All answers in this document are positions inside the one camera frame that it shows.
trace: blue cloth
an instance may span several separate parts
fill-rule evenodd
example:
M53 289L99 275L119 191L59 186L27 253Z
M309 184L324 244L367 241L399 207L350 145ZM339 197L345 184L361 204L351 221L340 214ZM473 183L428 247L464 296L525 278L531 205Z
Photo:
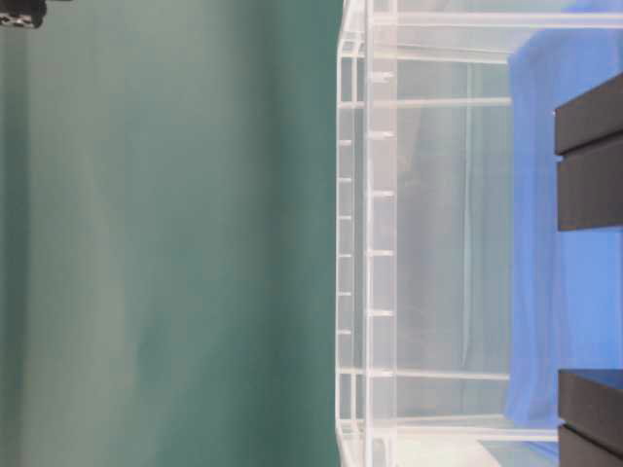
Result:
M575 12L623 12L623 0ZM553 110L623 71L623 32L547 30L510 58L514 101L514 267L506 415L554 428L560 368L623 366L623 235L557 233Z

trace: green backdrop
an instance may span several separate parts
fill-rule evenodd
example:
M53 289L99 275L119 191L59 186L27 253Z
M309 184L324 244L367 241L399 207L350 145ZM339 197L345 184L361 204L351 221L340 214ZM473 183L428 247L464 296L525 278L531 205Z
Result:
M0 32L2 465L334 467L340 0Z

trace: black block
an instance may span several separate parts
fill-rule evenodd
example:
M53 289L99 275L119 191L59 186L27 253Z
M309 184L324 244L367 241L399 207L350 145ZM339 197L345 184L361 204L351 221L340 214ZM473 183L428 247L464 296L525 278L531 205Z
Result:
M560 467L623 467L623 459L575 433L568 426L558 430Z
M556 109L556 154L623 132L623 74Z
M559 230L622 224L623 138L587 147L559 162Z
M623 371L561 370L559 416L576 433L623 457Z

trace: black object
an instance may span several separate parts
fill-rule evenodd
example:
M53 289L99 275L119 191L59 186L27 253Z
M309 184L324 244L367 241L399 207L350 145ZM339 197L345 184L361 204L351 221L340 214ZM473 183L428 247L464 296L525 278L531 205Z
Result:
M561 467L623 467L623 371L561 370L559 416Z
M0 25L37 29L47 12L46 0L0 0Z
M556 110L561 231L623 225L623 74Z
M566 425L559 428L558 437L561 467L623 467L623 459L592 443Z

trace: clear acrylic box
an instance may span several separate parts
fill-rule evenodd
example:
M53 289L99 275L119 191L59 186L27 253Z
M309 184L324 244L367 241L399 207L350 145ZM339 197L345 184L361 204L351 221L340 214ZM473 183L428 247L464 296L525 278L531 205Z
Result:
M557 232L553 111L622 34L623 1L345 1L343 465L557 465L557 369L621 367L621 232Z

